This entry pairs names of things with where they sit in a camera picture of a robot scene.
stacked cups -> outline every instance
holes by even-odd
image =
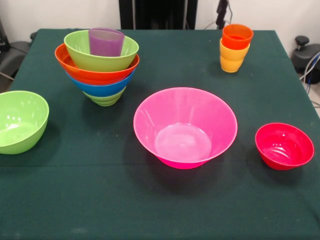
[[[244,62],[254,32],[247,26],[230,24],[223,28],[220,39],[220,63],[223,71],[235,73]]]
[[[115,104],[140,62],[139,45],[109,28],[80,30],[65,36],[55,57],[72,82],[94,103]]]

black chair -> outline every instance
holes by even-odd
[[[0,93],[10,87],[29,49],[30,42],[9,43],[0,19]]]

yellow cup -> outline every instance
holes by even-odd
[[[244,62],[250,48],[250,44],[241,50],[233,50],[225,47],[220,39],[220,63],[223,71],[227,73],[235,73],[239,70]]]

white wall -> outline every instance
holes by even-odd
[[[219,0],[198,0],[196,29],[204,29],[217,19]],[[305,35],[320,43],[320,0],[230,0],[232,23],[253,30],[275,30],[288,55],[295,48],[295,37]],[[230,18],[227,12],[225,20]],[[208,29],[215,29],[213,24]]]
[[[0,0],[0,18],[9,42],[40,28],[121,28],[118,0]]]

plastic bowl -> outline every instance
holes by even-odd
[[[43,135],[49,116],[47,101],[30,91],[0,94],[0,154],[20,154]]]
[[[116,93],[115,95],[104,96],[104,97],[91,96],[85,92],[83,92],[83,93],[84,93],[84,95],[86,95],[88,98],[90,98],[94,103],[98,104],[99,106],[108,107],[108,106],[115,104],[119,100],[119,98],[121,97],[121,95],[124,93],[125,90],[126,90],[126,86],[124,87],[124,89],[122,89],[120,92]]]
[[[315,148],[311,139],[295,126],[269,123],[255,135],[256,147],[263,161],[275,170],[290,170],[308,163]]]
[[[193,169],[226,151],[238,124],[232,109],[214,94],[174,87],[147,97],[133,128],[139,142],[166,165]]]
[[[140,62],[139,55],[136,54],[129,67],[125,70],[111,72],[87,71],[76,66],[64,43],[58,46],[54,53],[60,65],[72,78],[90,85],[107,85],[119,82],[132,73]]]
[[[90,54],[88,30],[69,33],[64,38],[67,51],[72,60],[80,68],[95,72],[115,72],[126,69],[134,60],[138,43],[125,36],[121,56],[96,56]]]
[[[66,72],[66,74],[69,76],[69,78],[74,82],[74,84],[78,88],[80,88],[83,92],[85,92],[86,94],[89,94],[93,97],[108,97],[108,96],[112,96],[112,95],[119,93],[131,81],[134,73],[135,73],[135,70],[129,76],[127,76],[125,79],[123,79],[122,81],[118,81],[113,84],[90,85],[90,84],[82,83],[82,82],[75,80],[73,77],[71,77]]]
[[[248,47],[254,31],[241,24],[229,24],[222,30],[222,44],[229,49],[241,50]]]

